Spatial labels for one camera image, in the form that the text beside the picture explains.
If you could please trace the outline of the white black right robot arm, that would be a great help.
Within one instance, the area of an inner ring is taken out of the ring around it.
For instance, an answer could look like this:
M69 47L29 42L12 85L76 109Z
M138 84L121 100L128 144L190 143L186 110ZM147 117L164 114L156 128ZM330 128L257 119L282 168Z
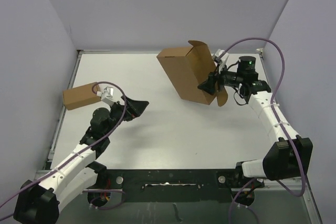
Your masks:
M198 88L209 94L233 88L257 114L271 141L271 148L263 159L243 161L241 169L233 174L234 182L244 187L253 177L281 180L305 177L312 154L312 141L303 138L293 129L274 102L267 81L260 80L255 70L256 58L241 56L235 63L237 70L230 71L226 62L228 53L215 58L217 67Z

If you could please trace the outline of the brown cardboard box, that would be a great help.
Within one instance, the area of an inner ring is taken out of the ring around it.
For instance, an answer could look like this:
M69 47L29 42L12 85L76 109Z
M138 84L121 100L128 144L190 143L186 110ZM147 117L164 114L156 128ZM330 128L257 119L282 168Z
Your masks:
M163 49L157 55L159 63L182 100L210 105L216 99L223 106L228 100L225 89L211 95L198 88L215 70L208 45L198 40L188 43L188 47Z

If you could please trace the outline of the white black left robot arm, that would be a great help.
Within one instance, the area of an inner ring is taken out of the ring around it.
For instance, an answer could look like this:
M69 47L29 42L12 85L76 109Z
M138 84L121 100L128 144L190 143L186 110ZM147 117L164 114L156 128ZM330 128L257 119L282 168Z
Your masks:
M106 183L106 167L96 160L108 147L109 135L121 122L140 117L149 105L124 95L122 99L124 104L110 100L108 109L96 109L75 149L44 177L22 185L13 214L16 221L56 223L65 206L81 192Z

